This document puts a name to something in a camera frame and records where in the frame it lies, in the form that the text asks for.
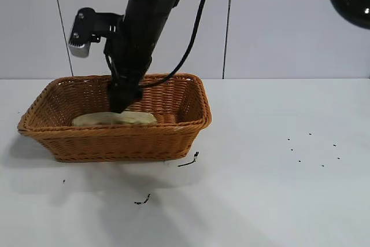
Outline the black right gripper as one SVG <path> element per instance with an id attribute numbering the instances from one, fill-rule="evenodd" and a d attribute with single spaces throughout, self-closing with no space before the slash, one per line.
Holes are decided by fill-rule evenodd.
<path id="1" fill-rule="evenodd" d="M 143 98 L 141 82 L 152 62 L 160 30 L 148 30 L 130 37 L 121 31 L 104 31 L 104 55 L 111 71 L 107 94 L 110 111 L 121 113 Z"/>

